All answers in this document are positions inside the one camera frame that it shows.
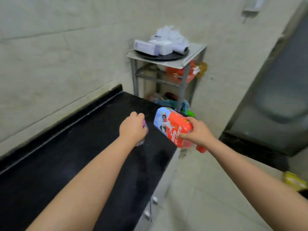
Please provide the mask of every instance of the hand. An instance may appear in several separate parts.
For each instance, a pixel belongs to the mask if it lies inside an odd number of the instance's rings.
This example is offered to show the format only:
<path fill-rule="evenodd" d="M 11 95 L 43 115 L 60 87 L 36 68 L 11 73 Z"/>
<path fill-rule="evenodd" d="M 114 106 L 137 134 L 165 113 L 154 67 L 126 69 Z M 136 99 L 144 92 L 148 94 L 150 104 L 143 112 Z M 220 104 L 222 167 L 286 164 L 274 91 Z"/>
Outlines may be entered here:
<path fill-rule="evenodd" d="M 198 121 L 193 117 L 187 117 L 186 119 L 193 125 L 193 131 L 188 134 L 180 133 L 178 138 L 190 140 L 202 147 L 206 147 L 206 142 L 215 138 L 204 122 Z"/>
<path fill-rule="evenodd" d="M 147 134 L 147 128 L 142 128 L 144 114 L 132 112 L 120 125 L 120 138 L 136 145 Z"/>

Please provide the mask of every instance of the plastic bottle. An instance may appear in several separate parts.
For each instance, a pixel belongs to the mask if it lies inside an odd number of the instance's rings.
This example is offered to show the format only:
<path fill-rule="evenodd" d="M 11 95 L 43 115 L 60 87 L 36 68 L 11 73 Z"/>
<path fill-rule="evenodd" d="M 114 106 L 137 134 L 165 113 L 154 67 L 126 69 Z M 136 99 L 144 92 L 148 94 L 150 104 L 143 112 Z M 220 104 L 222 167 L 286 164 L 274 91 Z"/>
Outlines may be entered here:
<path fill-rule="evenodd" d="M 154 126 L 158 128 L 179 148 L 191 148 L 195 144 L 191 141 L 177 138 L 179 133 L 190 133 L 193 131 L 193 125 L 181 114 L 168 107 L 159 108 L 154 119 Z M 196 149 L 204 153 L 206 149 L 197 146 Z"/>
<path fill-rule="evenodd" d="M 147 128 L 147 133 L 148 133 L 148 132 L 149 132 L 148 126 L 147 126 L 147 124 L 145 123 L 145 120 L 143 119 L 142 128 L 144 128 L 144 127 Z M 144 138 L 143 138 L 142 140 L 140 140 L 139 143 L 136 144 L 136 147 L 142 145 L 143 143 L 144 143 Z"/>

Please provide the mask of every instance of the black countertop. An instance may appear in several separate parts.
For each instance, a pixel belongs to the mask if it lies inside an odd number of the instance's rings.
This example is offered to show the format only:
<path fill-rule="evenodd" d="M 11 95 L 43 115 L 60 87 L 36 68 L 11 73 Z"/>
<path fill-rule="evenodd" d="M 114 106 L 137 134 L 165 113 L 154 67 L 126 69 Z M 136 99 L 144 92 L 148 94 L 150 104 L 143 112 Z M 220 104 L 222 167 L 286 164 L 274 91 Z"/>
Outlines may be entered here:
<path fill-rule="evenodd" d="M 119 85 L 0 161 L 1 230 L 25 230 L 136 111 L 144 113 L 149 132 L 127 157 L 94 228 L 133 230 L 176 150 L 153 125 L 158 108 Z"/>

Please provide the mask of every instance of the green plastic item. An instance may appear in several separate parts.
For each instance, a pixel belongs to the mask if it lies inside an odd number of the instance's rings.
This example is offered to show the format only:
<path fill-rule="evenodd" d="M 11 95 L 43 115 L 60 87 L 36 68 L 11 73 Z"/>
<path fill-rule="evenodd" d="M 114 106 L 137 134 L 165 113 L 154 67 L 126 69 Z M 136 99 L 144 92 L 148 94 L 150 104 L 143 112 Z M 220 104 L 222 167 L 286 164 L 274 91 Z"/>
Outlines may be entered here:
<path fill-rule="evenodd" d="M 189 110 L 187 110 L 187 115 L 191 117 L 195 117 L 195 114 Z"/>

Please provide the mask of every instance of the person's left hand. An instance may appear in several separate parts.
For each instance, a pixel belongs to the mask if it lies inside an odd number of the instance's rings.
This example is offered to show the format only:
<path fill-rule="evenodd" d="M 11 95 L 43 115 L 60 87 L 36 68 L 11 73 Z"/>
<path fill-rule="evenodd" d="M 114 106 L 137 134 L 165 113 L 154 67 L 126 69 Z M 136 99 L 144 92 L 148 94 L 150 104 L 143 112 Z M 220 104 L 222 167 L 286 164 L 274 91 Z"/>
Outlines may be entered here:
<path fill-rule="evenodd" d="M 135 145 L 147 134 L 147 128 L 142 127 L 144 114 L 132 112 L 120 125 L 120 138 Z"/>

